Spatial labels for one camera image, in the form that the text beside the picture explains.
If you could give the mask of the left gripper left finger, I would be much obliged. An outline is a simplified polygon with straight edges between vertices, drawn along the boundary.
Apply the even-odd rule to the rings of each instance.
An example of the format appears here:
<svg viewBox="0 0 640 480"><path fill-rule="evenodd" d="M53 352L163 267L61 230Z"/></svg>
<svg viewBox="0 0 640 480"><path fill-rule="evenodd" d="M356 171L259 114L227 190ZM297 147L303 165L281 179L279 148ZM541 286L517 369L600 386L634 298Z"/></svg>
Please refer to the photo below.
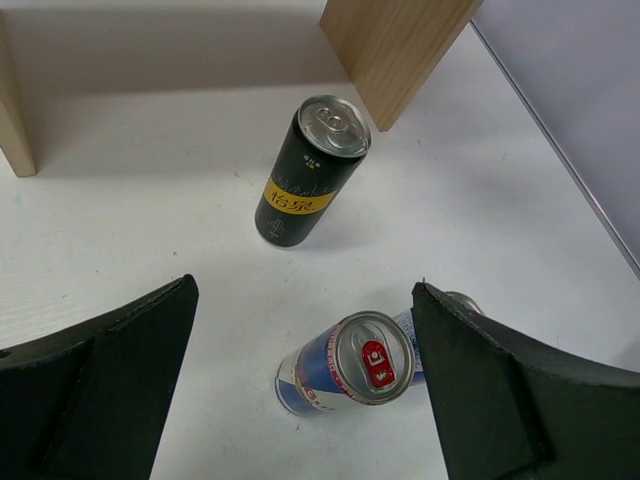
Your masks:
<svg viewBox="0 0 640 480"><path fill-rule="evenodd" d="M2 478L149 478L198 298L185 275L2 349Z"/></svg>

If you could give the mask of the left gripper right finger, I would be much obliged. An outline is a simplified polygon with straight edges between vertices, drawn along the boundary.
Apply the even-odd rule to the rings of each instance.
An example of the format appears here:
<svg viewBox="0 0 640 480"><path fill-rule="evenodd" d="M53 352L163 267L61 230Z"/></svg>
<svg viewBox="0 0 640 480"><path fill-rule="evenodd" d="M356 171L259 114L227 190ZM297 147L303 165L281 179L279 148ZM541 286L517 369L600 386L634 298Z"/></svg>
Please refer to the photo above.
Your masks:
<svg viewBox="0 0 640 480"><path fill-rule="evenodd" d="M426 282L412 298L449 478L638 478L638 373L544 344Z"/></svg>

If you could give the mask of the black can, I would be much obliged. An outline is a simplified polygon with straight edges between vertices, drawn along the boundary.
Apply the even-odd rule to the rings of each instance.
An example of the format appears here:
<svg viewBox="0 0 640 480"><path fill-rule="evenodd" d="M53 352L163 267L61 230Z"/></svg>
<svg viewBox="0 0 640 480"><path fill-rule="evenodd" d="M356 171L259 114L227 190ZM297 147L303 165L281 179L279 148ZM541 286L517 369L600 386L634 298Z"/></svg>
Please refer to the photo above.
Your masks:
<svg viewBox="0 0 640 480"><path fill-rule="evenodd" d="M260 235L278 247L304 241L370 147L370 128L351 102L329 94L304 100L255 211Z"/></svg>

